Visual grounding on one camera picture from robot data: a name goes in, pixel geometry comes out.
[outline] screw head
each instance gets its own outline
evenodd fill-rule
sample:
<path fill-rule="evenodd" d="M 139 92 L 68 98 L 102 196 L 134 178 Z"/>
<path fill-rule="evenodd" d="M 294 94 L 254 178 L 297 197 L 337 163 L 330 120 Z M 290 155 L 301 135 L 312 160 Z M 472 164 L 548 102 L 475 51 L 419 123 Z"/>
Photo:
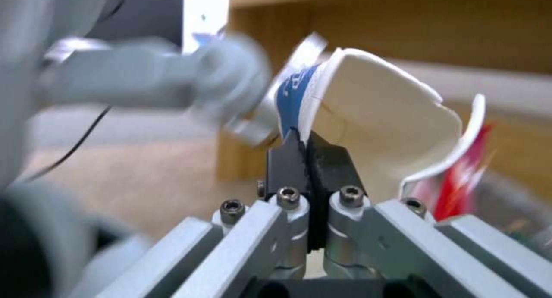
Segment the screw head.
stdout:
<path fill-rule="evenodd" d="M 257 180 L 257 196 L 264 198 L 264 180 Z"/>
<path fill-rule="evenodd" d="M 364 191 L 357 186 L 343 186 L 339 190 L 339 202 L 345 207 L 361 207 Z"/>
<path fill-rule="evenodd" d="M 420 216 L 422 219 L 426 217 L 426 205 L 416 198 L 402 198 L 401 202 L 406 205 L 412 212 Z"/>
<path fill-rule="evenodd" d="M 299 206 L 301 195 L 293 187 L 282 187 L 276 193 L 276 203 L 284 210 L 293 210 Z"/>
<path fill-rule="evenodd" d="M 237 199 L 226 200 L 220 205 L 220 220 L 227 225 L 234 225 L 245 214 L 245 205 Z"/>

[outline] blue logo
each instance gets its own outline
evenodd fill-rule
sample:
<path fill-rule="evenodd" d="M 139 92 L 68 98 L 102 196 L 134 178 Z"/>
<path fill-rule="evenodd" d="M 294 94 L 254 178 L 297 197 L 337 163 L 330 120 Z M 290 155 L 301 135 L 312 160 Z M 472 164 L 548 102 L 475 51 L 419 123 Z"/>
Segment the blue logo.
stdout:
<path fill-rule="evenodd" d="M 278 114 L 280 114 L 282 138 L 288 134 L 289 129 L 298 129 L 301 101 L 312 78 L 312 74 L 314 74 L 317 68 L 318 65 L 315 65 L 301 70 L 301 72 L 296 72 L 282 82 L 278 88 L 276 106 L 278 107 Z"/>

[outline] wire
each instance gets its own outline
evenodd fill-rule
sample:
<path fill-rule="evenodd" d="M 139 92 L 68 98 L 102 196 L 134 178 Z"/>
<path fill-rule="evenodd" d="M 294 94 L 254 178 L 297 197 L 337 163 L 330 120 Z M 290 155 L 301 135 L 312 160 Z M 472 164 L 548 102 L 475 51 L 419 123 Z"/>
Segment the wire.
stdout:
<path fill-rule="evenodd" d="M 73 155 L 73 153 L 75 153 L 75 151 L 77 151 L 77 149 L 82 145 L 82 143 L 84 143 L 86 141 L 86 139 L 90 136 L 90 134 L 92 133 L 92 131 L 94 131 L 95 127 L 98 125 L 98 123 L 100 123 L 100 121 L 102 121 L 103 117 L 105 117 L 105 115 L 111 110 L 111 106 L 108 106 L 106 107 L 102 113 L 100 113 L 98 115 L 98 117 L 96 117 L 96 119 L 94 120 L 94 122 L 88 127 L 88 129 L 86 130 L 85 134 L 81 137 L 81 139 L 79 139 L 79 141 L 77 141 L 77 143 L 71 148 L 69 149 L 69 151 L 63 155 L 63 157 L 61 157 L 60 159 L 58 159 L 56 162 L 54 162 L 53 164 L 50 164 L 49 166 L 45 166 L 43 167 L 42 169 L 38 170 L 37 172 L 35 172 L 33 175 L 25 178 L 25 181 L 26 182 L 31 182 L 33 180 L 36 180 L 37 178 L 40 178 L 46 174 L 48 174 L 49 172 L 51 172 L 53 169 L 57 168 L 60 164 L 62 164 L 63 162 L 65 162 L 65 160 L 69 159 L 69 157 L 71 157 L 71 155 Z"/>

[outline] blurred robot arm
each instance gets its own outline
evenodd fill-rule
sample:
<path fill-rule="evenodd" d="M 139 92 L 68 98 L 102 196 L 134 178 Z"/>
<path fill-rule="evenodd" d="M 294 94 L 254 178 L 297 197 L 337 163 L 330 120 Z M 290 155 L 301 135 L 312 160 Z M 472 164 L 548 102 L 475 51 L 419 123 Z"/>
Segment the blurred robot arm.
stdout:
<path fill-rule="evenodd" d="M 47 58 L 53 62 L 40 78 L 39 98 L 44 105 L 98 102 L 158 109 L 195 105 L 228 120 L 252 110 L 270 79 L 262 49 L 244 37 L 216 41 L 190 55 L 179 54 L 173 44 L 158 38 L 113 46 L 72 38 L 54 47 Z"/>

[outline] crumpled paper cup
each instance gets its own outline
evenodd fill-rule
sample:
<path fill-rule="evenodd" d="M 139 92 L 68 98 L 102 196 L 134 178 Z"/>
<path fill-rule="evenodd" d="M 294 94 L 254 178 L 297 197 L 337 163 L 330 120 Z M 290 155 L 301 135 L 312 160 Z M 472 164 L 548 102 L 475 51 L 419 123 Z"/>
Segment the crumpled paper cup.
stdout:
<path fill-rule="evenodd" d="M 449 168 L 473 143 L 485 116 L 475 96 L 467 129 L 429 87 L 365 51 L 336 49 L 278 88 L 279 129 L 307 142 L 311 131 L 347 148 L 371 202 L 402 196 L 405 185 Z"/>

